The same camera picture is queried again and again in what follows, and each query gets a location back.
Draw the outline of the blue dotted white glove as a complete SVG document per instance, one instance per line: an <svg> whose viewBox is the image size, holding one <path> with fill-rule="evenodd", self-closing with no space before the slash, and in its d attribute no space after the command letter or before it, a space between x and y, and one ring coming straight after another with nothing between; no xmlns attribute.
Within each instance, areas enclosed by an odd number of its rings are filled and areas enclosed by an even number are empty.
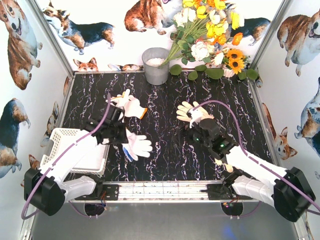
<svg viewBox="0 0 320 240"><path fill-rule="evenodd" d="M129 162L138 161L139 157L149 158L153 150L152 142L146 135L136 135L126 129L128 143L122 144L122 150Z"/></svg>

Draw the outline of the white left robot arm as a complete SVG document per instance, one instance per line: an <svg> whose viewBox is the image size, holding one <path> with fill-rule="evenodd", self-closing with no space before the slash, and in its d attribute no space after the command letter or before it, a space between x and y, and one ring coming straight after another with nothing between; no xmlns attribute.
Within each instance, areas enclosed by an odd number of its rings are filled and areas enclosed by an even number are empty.
<svg viewBox="0 0 320 240"><path fill-rule="evenodd" d="M71 200L101 193L107 145L128 141L124 115L124 107L110 105L100 121L90 119L81 129L52 131L50 154L43 155L39 169L30 168L24 175L22 219L28 218L29 205L52 216Z"/></svg>

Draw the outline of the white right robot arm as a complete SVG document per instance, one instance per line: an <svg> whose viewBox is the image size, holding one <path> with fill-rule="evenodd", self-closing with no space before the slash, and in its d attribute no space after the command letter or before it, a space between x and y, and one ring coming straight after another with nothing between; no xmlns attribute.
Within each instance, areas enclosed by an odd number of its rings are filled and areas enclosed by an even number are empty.
<svg viewBox="0 0 320 240"><path fill-rule="evenodd" d="M316 207L316 196L304 173L271 164L241 148L231 136L222 134L212 118L192 120L178 117L185 124L177 129L177 143L205 149L216 160L243 173L233 172L222 184L230 195L259 200L276 209L286 220L296 222L310 206Z"/></svg>

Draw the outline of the white plastic storage basket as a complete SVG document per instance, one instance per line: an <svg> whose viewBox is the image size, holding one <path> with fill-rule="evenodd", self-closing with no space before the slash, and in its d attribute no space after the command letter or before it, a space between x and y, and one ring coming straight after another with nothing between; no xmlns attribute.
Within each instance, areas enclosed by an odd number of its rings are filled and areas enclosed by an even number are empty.
<svg viewBox="0 0 320 240"><path fill-rule="evenodd" d="M85 130L74 128L55 128L50 140L53 146L49 155L43 155L40 172L43 174L52 168L53 176L66 176L69 173L93 174L102 176L107 165L109 147L98 144L95 137Z"/></svg>

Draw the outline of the cream glove far right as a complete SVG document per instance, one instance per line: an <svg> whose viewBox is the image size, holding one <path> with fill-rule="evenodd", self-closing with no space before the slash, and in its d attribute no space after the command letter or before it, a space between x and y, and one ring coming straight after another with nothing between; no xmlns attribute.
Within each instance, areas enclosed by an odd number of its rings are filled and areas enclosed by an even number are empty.
<svg viewBox="0 0 320 240"><path fill-rule="evenodd" d="M194 101L192 104L188 103L187 101L183 101L180 105L177 106L176 118L184 122L190 122L190 118L187 116L187 111L191 108L196 108L198 105L199 103L197 101ZM214 116L208 113L208 116L205 119L214 119Z"/></svg>

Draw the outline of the cream glove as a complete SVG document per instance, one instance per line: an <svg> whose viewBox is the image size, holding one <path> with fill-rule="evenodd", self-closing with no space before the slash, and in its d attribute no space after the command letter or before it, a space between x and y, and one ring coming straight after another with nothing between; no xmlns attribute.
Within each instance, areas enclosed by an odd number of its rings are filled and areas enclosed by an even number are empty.
<svg viewBox="0 0 320 240"><path fill-rule="evenodd" d="M194 101L192 104L188 103L187 101L183 101L180 105L177 106L176 118L184 122L190 122L190 118L187 116L187 111L191 108L196 108L198 105L199 103L197 101ZM208 116L205 119L214 119L214 116L208 113Z"/></svg>
<svg viewBox="0 0 320 240"><path fill-rule="evenodd" d="M232 173L234 171L232 165L224 163L222 160L215 159L215 163L219 166L223 166L228 173Z"/></svg>

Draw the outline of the white glove orange cuff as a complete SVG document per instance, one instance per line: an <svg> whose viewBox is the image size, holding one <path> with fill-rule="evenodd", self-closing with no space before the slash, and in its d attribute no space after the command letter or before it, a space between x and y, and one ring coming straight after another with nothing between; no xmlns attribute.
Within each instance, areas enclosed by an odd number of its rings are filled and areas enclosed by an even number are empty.
<svg viewBox="0 0 320 240"><path fill-rule="evenodd" d="M146 107L142 107L140 101L133 95L128 96L128 100L124 104L124 116L126 118L136 117L142 119L147 112Z"/></svg>

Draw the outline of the white glove orange trim folded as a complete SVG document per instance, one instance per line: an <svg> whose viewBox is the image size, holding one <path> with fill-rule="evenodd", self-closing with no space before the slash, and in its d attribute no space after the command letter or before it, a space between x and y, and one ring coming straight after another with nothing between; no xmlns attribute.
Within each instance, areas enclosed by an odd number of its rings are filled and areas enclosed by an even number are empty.
<svg viewBox="0 0 320 240"><path fill-rule="evenodd" d="M122 94L117 95L116 97L112 97L110 100L110 104L117 108L125 109L130 100L129 98L130 93L131 93L131 90L126 89Z"/></svg>

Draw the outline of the cream glove near right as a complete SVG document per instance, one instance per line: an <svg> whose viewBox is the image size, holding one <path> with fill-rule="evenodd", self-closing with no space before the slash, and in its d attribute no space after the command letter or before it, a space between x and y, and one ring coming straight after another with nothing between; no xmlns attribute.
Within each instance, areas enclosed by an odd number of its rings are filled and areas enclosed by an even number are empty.
<svg viewBox="0 0 320 240"><path fill-rule="evenodd" d="M224 163L222 160L215 159L215 163L219 166L223 166L228 173L232 173L234 171L232 165Z"/></svg>

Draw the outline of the large green moss stone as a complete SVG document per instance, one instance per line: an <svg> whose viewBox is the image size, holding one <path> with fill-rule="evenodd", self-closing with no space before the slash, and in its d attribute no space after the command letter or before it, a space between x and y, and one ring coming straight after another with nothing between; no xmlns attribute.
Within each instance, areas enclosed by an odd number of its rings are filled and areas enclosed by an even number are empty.
<svg viewBox="0 0 320 240"><path fill-rule="evenodd" d="M204 72L213 80L218 80L224 76L224 70L222 68L207 68Z"/></svg>

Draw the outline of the white sunflower pot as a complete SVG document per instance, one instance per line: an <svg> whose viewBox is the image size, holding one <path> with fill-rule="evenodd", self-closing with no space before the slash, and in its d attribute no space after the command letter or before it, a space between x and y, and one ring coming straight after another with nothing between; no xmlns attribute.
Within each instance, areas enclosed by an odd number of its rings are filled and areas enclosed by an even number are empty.
<svg viewBox="0 0 320 240"><path fill-rule="evenodd" d="M235 72L232 69L223 68L223 76L226 78L231 78L235 75Z"/></svg>

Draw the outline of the green moss stone far left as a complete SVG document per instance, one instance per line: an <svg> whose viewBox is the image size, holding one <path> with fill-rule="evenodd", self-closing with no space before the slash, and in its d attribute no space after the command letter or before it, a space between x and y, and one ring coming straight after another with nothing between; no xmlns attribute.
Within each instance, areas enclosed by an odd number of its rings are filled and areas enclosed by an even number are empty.
<svg viewBox="0 0 320 240"><path fill-rule="evenodd" d="M170 68L169 72L173 76L178 76L182 72L182 67L179 64L175 64Z"/></svg>

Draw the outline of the green moss stone right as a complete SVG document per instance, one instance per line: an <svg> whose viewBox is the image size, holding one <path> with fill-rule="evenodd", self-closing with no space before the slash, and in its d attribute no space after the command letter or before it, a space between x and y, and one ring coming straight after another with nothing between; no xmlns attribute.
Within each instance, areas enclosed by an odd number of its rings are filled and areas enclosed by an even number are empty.
<svg viewBox="0 0 320 240"><path fill-rule="evenodd" d="M246 71L246 76L247 76L247 78L249 78L250 80L255 81L255 80L258 78L259 73L258 73L255 69L249 68L249 69Z"/></svg>

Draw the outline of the sunflower bunch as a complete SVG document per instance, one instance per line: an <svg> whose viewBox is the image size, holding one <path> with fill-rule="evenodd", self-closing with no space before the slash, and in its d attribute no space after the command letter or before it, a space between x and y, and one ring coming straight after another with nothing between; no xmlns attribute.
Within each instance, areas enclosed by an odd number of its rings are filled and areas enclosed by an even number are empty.
<svg viewBox="0 0 320 240"><path fill-rule="evenodd" d="M250 63L249 57L240 49L230 48L223 57L223 64L236 75L241 73Z"/></svg>

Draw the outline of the grey metal bucket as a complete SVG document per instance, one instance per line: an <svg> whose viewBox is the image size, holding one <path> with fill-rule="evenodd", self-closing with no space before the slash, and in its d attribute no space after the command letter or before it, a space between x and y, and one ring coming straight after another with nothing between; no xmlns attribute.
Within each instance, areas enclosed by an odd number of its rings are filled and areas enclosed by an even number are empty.
<svg viewBox="0 0 320 240"><path fill-rule="evenodd" d="M146 80L149 84L159 86L164 84L169 76L169 62L166 58L169 51L162 47L152 47L145 50L141 56Z"/></svg>

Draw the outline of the artificial flower bouquet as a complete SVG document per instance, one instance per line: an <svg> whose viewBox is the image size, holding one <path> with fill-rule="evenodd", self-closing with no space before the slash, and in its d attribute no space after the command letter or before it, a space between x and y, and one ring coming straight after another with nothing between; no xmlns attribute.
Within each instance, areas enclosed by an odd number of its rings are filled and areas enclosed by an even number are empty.
<svg viewBox="0 0 320 240"><path fill-rule="evenodd" d="M180 59L182 64L220 61L227 45L237 46L245 37L245 19L233 0L183 0L173 17L175 31L163 65Z"/></svg>

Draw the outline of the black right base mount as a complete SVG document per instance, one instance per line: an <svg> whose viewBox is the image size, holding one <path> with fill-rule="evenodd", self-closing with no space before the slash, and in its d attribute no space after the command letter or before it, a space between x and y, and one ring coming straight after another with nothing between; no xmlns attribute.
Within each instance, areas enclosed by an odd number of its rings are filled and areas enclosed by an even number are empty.
<svg viewBox="0 0 320 240"><path fill-rule="evenodd" d="M206 185L206 189L201 189L201 193L207 193L209 200L228 200L235 199L239 195L235 192L232 184L241 174L238 172L231 173L228 177L222 180L222 183L211 183Z"/></svg>

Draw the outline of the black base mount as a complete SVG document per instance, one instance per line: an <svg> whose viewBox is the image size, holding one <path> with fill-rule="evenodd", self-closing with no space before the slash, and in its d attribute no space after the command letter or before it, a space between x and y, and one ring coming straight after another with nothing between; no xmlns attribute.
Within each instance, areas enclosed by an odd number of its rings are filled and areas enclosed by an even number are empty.
<svg viewBox="0 0 320 240"><path fill-rule="evenodd" d="M117 201L119 197L119 188L118 184L105 184L98 183L93 190L93 193L89 195L83 195L75 198L76 201Z"/></svg>
<svg viewBox="0 0 320 240"><path fill-rule="evenodd" d="M241 174L238 172L231 173L228 177L222 180L222 183L211 183L206 185L206 189L201 189L201 193L207 193L209 200L228 200L235 199L239 195L235 192L232 184Z"/></svg>

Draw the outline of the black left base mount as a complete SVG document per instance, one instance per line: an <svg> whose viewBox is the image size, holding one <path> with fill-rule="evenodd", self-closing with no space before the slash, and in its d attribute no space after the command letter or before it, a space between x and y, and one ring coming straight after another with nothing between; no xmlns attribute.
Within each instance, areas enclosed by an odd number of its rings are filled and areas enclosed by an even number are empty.
<svg viewBox="0 0 320 240"><path fill-rule="evenodd" d="M105 184L98 183L93 190L93 193L89 195L83 195L75 198L76 201L117 201L119 197L119 188L118 184Z"/></svg>

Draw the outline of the aluminium front rail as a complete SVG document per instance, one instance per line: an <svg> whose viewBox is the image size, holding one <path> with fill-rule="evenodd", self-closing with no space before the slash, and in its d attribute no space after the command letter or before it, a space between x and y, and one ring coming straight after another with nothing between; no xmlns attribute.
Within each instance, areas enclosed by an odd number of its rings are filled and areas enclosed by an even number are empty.
<svg viewBox="0 0 320 240"><path fill-rule="evenodd" d="M210 185L222 186L221 180L126 181L104 182L106 196L79 197L73 203L209 203L231 200L220 192L209 199Z"/></svg>

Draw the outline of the aluminium frame rail right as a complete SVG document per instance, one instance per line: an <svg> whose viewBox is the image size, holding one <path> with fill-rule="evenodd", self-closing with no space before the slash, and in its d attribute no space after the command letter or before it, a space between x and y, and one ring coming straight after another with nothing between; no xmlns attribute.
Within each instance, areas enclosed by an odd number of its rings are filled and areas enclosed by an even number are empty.
<svg viewBox="0 0 320 240"><path fill-rule="evenodd" d="M262 100L260 98L258 89L256 87L256 84L254 81L252 80L248 80L248 86L250 89L250 92L252 94L252 99L254 102L254 106L256 108L256 112L261 124L261 128L266 140L266 144L270 153L270 158L272 159L272 163L275 164L276 166L280 167L281 163L279 161L279 158L277 156L277 153L274 149L274 139L273 139L273 135L271 132L271 129L269 127L269 123L268 123L268 119L265 115L265 111L263 109L263 105L262 105Z"/></svg>

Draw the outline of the aluminium frame post left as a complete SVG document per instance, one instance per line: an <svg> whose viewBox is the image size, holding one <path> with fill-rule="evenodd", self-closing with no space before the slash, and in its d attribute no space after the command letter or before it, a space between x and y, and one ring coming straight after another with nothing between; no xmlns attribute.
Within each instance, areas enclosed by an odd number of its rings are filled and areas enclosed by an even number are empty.
<svg viewBox="0 0 320 240"><path fill-rule="evenodd" d="M50 25L47 23L46 18L44 17L44 14L41 11L41 8L36 0L26 0L26 3L30 7L33 16L37 19L39 25L41 26L44 35L48 39L50 45L52 46L56 56L59 58L60 62L62 63L64 69L68 73L70 77L74 76L74 71L64 53L62 50L58 40L55 38L54 33L52 32Z"/></svg>

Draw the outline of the aluminium frame post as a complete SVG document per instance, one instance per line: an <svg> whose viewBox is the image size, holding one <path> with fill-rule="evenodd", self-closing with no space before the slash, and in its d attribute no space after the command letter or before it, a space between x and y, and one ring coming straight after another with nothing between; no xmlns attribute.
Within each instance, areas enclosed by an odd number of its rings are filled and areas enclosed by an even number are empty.
<svg viewBox="0 0 320 240"><path fill-rule="evenodd" d="M257 49L257 52L250 63L250 68L256 70L258 68L258 64L260 63L263 55L267 52L267 48L272 40L273 36L275 35L276 30L278 29L282 19L284 18L286 12L292 5L293 0L283 0L279 5L278 10L276 11L274 18L272 19L266 34Z"/></svg>
<svg viewBox="0 0 320 240"><path fill-rule="evenodd" d="M47 23L46 18L44 17L44 14L41 11L41 8L36 0L26 0L26 3L30 7L33 16L37 19L39 25L41 26L44 35L48 39L50 45L52 46L56 56L59 58L60 62L62 63L64 69L68 73L70 77L74 76L74 71L64 53L62 50L58 40L55 38L54 33L52 32L50 25Z"/></svg>

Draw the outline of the aluminium frame post right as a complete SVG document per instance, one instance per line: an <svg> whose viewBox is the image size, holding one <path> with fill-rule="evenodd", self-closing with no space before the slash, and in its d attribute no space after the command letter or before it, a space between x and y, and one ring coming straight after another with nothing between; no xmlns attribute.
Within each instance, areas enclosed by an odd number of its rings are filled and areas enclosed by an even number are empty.
<svg viewBox="0 0 320 240"><path fill-rule="evenodd" d="M267 48L272 40L273 36L275 35L276 30L278 29L282 19L284 18L286 12L292 5L293 0L283 0L279 5L278 10L276 11L274 18L272 19L266 34L257 49L257 52L250 63L250 68L256 70L258 68L258 64L260 63L263 55L267 52Z"/></svg>

